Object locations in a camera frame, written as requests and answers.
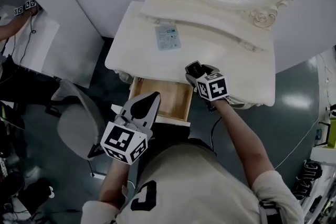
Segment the forearm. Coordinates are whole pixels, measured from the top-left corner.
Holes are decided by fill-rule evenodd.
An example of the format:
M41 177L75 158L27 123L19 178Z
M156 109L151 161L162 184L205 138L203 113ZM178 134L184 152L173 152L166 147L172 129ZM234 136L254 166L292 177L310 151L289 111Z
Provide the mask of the forearm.
M7 25L0 26L0 41L15 35L25 25L30 18L30 11L24 12L22 15L16 16Z
M214 101L214 104L222 116L223 123L243 164L247 181L251 186L261 173L273 170L266 150L255 132L226 101Z
M99 200L121 208L125 198L121 192L122 186L127 186L130 166L120 161L112 161L111 167L101 185Z

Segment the label card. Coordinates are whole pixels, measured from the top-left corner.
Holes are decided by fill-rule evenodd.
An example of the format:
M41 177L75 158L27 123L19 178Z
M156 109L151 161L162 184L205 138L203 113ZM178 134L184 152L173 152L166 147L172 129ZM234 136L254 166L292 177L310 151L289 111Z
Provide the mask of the label card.
M176 25L161 25L155 28L159 50L179 49L181 42Z

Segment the cable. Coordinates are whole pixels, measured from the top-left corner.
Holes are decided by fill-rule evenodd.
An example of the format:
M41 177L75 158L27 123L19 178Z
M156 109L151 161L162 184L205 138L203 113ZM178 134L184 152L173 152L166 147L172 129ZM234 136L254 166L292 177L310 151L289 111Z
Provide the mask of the cable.
M31 35L32 34L35 34L36 33L36 30L33 30L33 28L31 27L32 25L32 18L31 18L31 11L30 11L30 33L29 33L29 37L28 37L28 42L27 42L27 45L26 45L26 48L25 48L25 52L24 52L24 54L23 54L23 56L21 57L21 60L20 60L20 63L19 63L19 66L21 66L21 62L22 62L22 60L23 60L23 58L25 57L25 55L26 55L26 51L27 51L27 47L28 47L28 44L29 44L29 42L30 42L30 37L31 37Z
M214 143L212 141L212 136L214 135L215 127L216 127L217 123L221 120L221 118L222 117L219 117L219 119L215 122L215 124L212 127L211 132L210 132L210 143L211 143L211 149L212 149L213 152L215 152L215 151L214 151Z
M59 213L81 213L81 212L82 211L77 210L77 209L67 209L65 211L48 212L47 214L51 215L51 214L59 214Z
M89 160L87 160L87 161L88 161L88 163L89 163L89 166L90 166L90 170L91 170L91 176L92 176L92 177L94 177L94 173L93 173L93 170L92 170L91 163L90 163L90 161L89 161Z
M8 79L6 79L6 80L0 82L0 84L4 83L4 82L6 82L7 80L9 80L10 78L12 78L12 77L16 74L16 72L19 70L19 68L21 67L21 62L22 62L23 58L24 58L25 55L26 55L27 47L28 47L28 44L29 44L29 42L30 42L30 37L31 37L32 34L35 34L35 33L36 33L36 30L33 30L33 28L32 28L32 25L31 25L31 24L32 24L32 21L31 21L31 20L32 20L32 18L31 18L31 11L30 11L30 33L29 33L28 42L27 42L27 45L26 45L26 48L25 48L25 52L24 52L23 56L21 57L20 63L19 63L19 65L18 65L17 69L15 70L15 72L14 72Z
M7 38L6 41L5 41L4 48L3 48L2 51L1 51L1 54L2 54L2 55L4 54L4 51L5 51L5 49L6 49L6 44L8 43L8 41L9 41L9 38Z
M24 210L24 211L21 211L21 212L16 212L16 211L13 211L14 213L17 213L17 214L21 214L21 213L29 213L28 210Z
M16 45L16 34L14 35L14 46L13 46L12 55L13 55L13 53L14 53L14 50L15 50L15 45Z
M329 90L328 90L328 88L329 88L329 78L328 78L328 75L327 75L327 71L329 71L332 75L333 75L333 73L330 71L330 69L327 67L327 65L326 65L326 61L324 60L324 58L323 58L323 56L321 55L321 54L319 54L319 56L321 56L321 58L322 58L322 60L323 60L323 63L324 63L324 72L325 72L325 75L326 75L326 77L327 77L327 81L328 81L328 83L327 83L327 99L328 99L328 102L329 102L329 106L331 106L331 102L330 102L330 100L329 100Z
M131 183L131 184L132 184L132 186L133 186L133 188L135 189L135 185L134 185L134 183L133 183L132 181L130 181L130 180L127 180L127 182Z
M319 121L319 118L317 118L317 120L313 123L312 127L311 127L311 128L309 129L309 131L305 134L305 136L300 140L300 142L296 145L296 147L295 147L295 148L294 148L294 149L287 155L286 158L283 159L283 161L282 161L280 164L278 164L277 167L274 168L274 170L276 170L281 164L283 164L284 161L290 156L290 154L292 154L292 153L294 152L294 150L297 149L297 147L301 144L301 142L303 141L303 139L306 138L306 136L308 135L308 133L311 131L311 129L313 129L314 125L315 125L318 121Z

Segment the shoulder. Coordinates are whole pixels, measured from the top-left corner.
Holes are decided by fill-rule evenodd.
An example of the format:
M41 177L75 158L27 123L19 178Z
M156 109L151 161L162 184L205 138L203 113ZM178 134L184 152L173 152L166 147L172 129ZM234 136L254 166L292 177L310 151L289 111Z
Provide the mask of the shoulder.
M252 191L261 201L275 202L285 213L288 224L303 223L300 203L277 171L271 170L259 175L252 185Z

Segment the dark floor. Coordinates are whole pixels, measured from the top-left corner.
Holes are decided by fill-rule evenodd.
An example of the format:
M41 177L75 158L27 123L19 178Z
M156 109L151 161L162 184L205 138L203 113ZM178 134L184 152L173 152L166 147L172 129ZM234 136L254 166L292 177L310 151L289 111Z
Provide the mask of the dark floor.
M97 64L92 84L87 91L96 96L107 107L111 102L123 105L128 99L129 85L121 82L118 76L104 67L108 53L106 44ZM307 62L277 74L276 103L238 111L239 115L259 135L274 166L277 166L304 137L318 117L319 82L317 68ZM188 121L191 122L193 137L201 138L209 144L210 130L219 118L210 114L203 101L194 96ZM90 177L87 161L78 157L59 138L56 126L58 119L44 113L44 107L29 105L24 115L26 122L25 138L28 143L29 161L27 167L35 166L27 181L37 177L47 177L55 188L56 197L42 207L46 213L66 209L81 209L91 199L97 199L101 180ZM311 151L316 128L303 140L300 146L278 168L285 183L292 187L302 161ZM218 161L239 180L245 181L242 166L229 140L224 127L219 124L214 132L214 147ZM105 155L93 160L94 168L106 173L111 159ZM131 179L136 177L136 167L132 166ZM56 223L79 223L80 214L59 213L50 215Z

